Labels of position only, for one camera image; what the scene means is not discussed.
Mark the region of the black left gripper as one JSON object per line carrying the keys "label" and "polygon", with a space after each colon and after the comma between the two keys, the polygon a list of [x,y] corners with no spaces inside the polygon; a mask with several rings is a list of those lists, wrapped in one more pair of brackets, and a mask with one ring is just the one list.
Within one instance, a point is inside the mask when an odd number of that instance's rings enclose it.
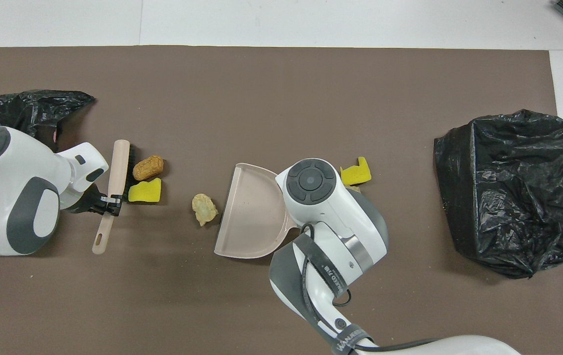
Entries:
{"label": "black left gripper", "polygon": [[104,216],[119,216],[122,195],[106,196],[99,191],[96,184],[91,184],[79,200],[67,208],[70,213],[104,213]]}

